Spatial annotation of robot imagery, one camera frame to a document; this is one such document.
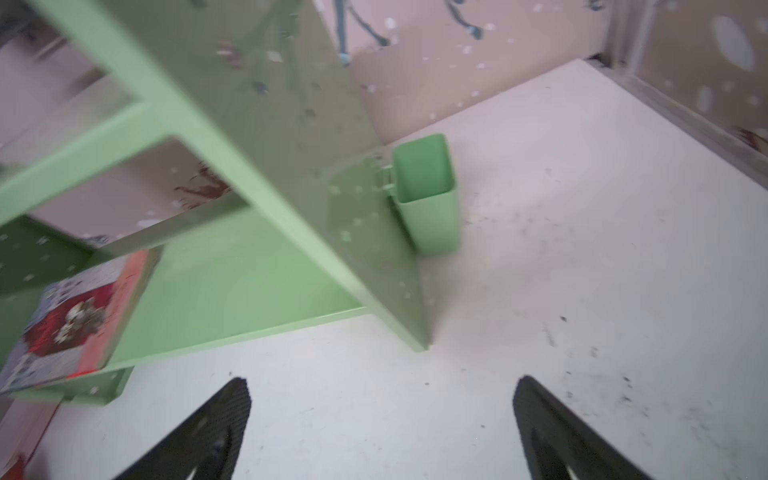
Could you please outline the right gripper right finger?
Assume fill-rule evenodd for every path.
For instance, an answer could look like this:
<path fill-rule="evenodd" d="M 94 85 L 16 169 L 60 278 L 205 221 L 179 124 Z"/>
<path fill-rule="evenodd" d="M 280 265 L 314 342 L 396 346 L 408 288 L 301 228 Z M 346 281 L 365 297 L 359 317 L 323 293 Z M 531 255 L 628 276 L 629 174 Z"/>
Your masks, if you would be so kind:
<path fill-rule="evenodd" d="M 650 479 L 534 377 L 519 379 L 512 406 L 533 479 Z"/>

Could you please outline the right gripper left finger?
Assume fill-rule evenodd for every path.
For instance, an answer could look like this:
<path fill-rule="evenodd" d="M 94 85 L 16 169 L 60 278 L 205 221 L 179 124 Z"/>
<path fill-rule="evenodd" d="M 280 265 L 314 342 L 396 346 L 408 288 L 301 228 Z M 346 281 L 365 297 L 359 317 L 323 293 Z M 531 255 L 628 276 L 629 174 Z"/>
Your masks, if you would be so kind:
<path fill-rule="evenodd" d="M 247 381 L 233 378 L 118 477 L 230 479 L 250 412 Z"/>

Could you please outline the pink red illustrated book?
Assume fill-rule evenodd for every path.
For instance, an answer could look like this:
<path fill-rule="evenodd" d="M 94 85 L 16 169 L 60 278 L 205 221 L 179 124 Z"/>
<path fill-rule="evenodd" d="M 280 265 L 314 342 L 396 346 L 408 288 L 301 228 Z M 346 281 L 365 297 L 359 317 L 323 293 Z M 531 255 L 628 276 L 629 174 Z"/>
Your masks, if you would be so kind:
<path fill-rule="evenodd" d="M 103 369 L 160 260 L 160 247 L 113 258 L 42 290 L 1 370 L 15 393 Z"/>

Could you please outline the pink rectangular case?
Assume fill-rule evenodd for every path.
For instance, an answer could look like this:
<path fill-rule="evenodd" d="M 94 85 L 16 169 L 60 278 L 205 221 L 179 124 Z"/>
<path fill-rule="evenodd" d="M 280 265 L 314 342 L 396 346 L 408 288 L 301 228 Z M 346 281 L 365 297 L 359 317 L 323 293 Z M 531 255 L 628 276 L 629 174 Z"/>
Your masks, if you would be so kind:
<path fill-rule="evenodd" d="M 30 460 L 59 408 L 55 403 L 14 400 L 1 419 L 1 467 Z"/>

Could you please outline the red snack bag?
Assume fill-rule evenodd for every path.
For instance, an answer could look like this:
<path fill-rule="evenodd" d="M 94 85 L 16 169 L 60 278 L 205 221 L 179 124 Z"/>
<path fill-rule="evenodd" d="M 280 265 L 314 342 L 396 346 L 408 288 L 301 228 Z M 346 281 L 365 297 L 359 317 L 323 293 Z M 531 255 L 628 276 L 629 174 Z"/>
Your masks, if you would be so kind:
<path fill-rule="evenodd" d="M 1 468 L 0 480 L 25 480 L 25 457 L 22 454 L 12 456 Z"/>

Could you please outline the green side cup holder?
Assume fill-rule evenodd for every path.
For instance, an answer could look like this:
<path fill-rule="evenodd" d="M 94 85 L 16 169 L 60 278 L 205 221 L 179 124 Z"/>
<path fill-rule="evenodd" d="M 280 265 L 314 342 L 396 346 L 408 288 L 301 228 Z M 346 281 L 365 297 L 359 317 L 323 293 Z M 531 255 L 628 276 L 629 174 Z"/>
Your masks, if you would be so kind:
<path fill-rule="evenodd" d="M 382 174 L 415 250 L 425 256 L 456 251 L 461 243 L 458 182 L 446 136 L 437 133 L 396 146 Z"/>

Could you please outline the green wooden two-tier shelf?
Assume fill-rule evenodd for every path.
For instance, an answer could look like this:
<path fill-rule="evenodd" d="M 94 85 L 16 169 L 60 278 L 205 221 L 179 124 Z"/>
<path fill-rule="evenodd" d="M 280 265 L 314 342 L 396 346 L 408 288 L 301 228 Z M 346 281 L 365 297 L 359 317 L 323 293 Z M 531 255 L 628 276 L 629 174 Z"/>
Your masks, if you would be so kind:
<path fill-rule="evenodd" d="M 1 5 L 1 370 L 46 286 L 160 260 L 106 366 L 5 397 L 104 405 L 134 367 L 372 314 L 430 344 L 381 145 L 309 1 Z"/>

